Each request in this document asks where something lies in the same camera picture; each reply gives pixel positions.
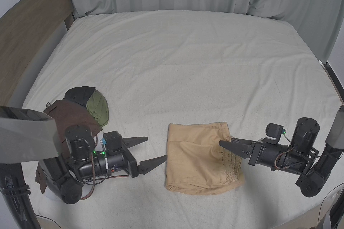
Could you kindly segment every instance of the brown garment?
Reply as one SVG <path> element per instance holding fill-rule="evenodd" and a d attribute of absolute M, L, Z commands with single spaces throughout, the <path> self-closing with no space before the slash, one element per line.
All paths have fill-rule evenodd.
<path fill-rule="evenodd" d="M 50 105 L 44 111 L 44 113 L 55 119 L 58 135 L 62 144 L 61 154 L 64 159 L 67 159 L 71 156 L 65 138 L 66 128 L 73 125 L 86 125 L 91 129 L 93 137 L 102 131 L 101 126 L 92 117 L 92 115 L 90 115 L 85 107 L 66 99 L 56 100 L 54 104 Z M 40 184 L 41 192 L 43 194 L 46 188 L 46 180 L 43 170 L 39 164 L 36 169 L 35 180 Z"/>
<path fill-rule="evenodd" d="M 170 124 L 166 188 L 189 195 L 216 195 L 243 184 L 241 158 L 218 145 L 230 139 L 226 122 Z"/>

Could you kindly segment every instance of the tan shorts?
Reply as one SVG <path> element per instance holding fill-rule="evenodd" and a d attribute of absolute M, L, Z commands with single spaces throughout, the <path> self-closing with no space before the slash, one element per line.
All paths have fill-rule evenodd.
<path fill-rule="evenodd" d="M 226 122 L 170 124 L 166 188 L 189 195 L 217 195 L 243 184 L 241 158 L 218 145 L 230 139 Z"/>

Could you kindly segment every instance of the black garment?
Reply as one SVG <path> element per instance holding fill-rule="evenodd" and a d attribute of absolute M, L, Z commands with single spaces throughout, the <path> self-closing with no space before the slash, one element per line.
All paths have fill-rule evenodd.
<path fill-rule="evenodd" d="M 65 99 L 78 103 L 86 107 L 87 101 L 94 93 L 95 87 L 82 86 L 69 89 L 65 94 Z"/>

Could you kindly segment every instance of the mattress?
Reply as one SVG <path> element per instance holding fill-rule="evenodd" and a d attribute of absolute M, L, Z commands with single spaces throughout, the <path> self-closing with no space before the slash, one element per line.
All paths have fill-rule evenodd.
<path fill-rule="evenodd" d="M 300 117 L 320 124 L 320 152 L 341 101 L 295 29 L 259 17 L 196 11 L 151 11 L 77 19 L 41 70 L 24 108 L 43 111 L 76 86 L 108 100 L 104 131 L 147 136 L 131 148 L 137 161 L 166 154 L 168 126 L 227 121 L 233 137 L 258 140 L 269 123 L 292 137 Z M 288 141 L 281 138 L 281 143 Z M 245 184 L 220 195 L 165 188 L 166 164 L 137 178 L 106 180 L 74 205 L 51 200 L 24 163 L 32 206 L 65 228 L 271 228 L 321 203 L 344 181 L 343 161 L 312 198 L 298 176 L 242 162 Z"/>

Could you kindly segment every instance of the wooden headboard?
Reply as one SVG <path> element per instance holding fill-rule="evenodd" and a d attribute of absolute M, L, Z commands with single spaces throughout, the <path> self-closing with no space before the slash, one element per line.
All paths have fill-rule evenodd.
<path fill-rule="evenodd" d="M 0 105 L 8 105 L 25 71 L 35 67 L 34 57 L 59 25 L 65 21 L 69 29 L 73 11 L 71 0 L 20 0 L 0 18 Z"/>

